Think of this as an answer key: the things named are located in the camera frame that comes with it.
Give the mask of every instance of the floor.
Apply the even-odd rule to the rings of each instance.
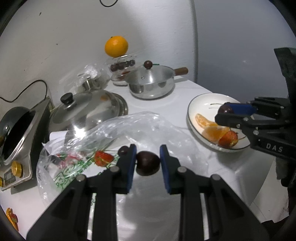
[[[288,216],[288,192],[280,180],[276,179],[275,161],[250,209],[260,222],[278,222]]]

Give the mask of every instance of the pot lid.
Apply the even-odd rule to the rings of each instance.
[[[54,110],[49,121],[53,131],[87,131],[101,122],[120,115],[120,103],[105,90],[86,91],[61,97],[62,104]]]
[[[145,61],[144,66],[125,75],[124,80],[130,85],[147,85],[162,83],[173,78],[175,71],[167,66],[153,65],[149,60]]]

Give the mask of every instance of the white wall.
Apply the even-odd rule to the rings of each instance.
[[[59,80],[94,60],[104,67],[104,45],[114,35],[128,40],[129,52],[137,51],[139,61],[187,66],[187,78],[194,79],[196,43],[189,0],[119,0],[111,8],[98,0],[28,0],[0,37],[0,96],[13,99],[41,78],[59,104],[64,94]],[[13,104],[0,101],[0,117],[16,105],[31,107],[43,96],[38,83]]]
[[[296,47],[288,24],[268,0],[194,0],[197,83],[241,102],[287,97],[274,48]]]

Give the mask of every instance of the plate rim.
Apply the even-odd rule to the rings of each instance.
[[[193,125],[193,123],[192,123],[191,120],[190,120],[190,116],[189,116],[189,107],[190,107],[192,101],[193,101],[195,98],[197,98],[197,97],[199,97],[199,96],[201,96],[201,95],[206,95],[206,94],[218,94],[218,95],[223,95],[223,96],[227,96],[227,97],[229,97],[229,98],[232,98],[232,97],[230,97],[230,96],[228,96],[228,95],[224,95],[224,94],[220,94],[220,93],[213,93],[213,92],[211,92],[211,93],[203,93],[203,94],[197,95],[197,96],[195,96],[195,97],[189,102],[189,105],[188,105],[188,107],[187,107],[187,117],[188,117],[188,120],[189,120],[189,122],[190,122],[190,125],[191,125],[191,126],[194,128],[194,130],[195,130],[196,132],[198,132],[198,133],[199,133],[199,131],[195,128],[195,126]],[[212,143],[213,145],[216,145],[217,147],[222,148],[222,149],[225,149],[225,150],[227,150],[227,151],[229,151],[229,150],[232,150],[232,151],[243,150],[243,149],[246,149],[247,147],[249,147],[249,146],[251,145],[251,143],[250,143],[249,145],[247,145],[247,146],[245,146],[245,147],[237,148],[237,149],[225,148],[225,147],[219,146],[219,145],[216,144],[216,143],[213,143],[213,142],[209,141],[207,138],[203,137],[203,135],[202,135],[201,133],[199,133],[199,135],[200,135],[203,139],[205,139],[205,140],[207,140],[208,142]]]

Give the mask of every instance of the whole orange fruit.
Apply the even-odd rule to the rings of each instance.
[[[125,55],[128,51],[128,42],[122,36],[113,36],[105,44],[105,52],[112,58]]]

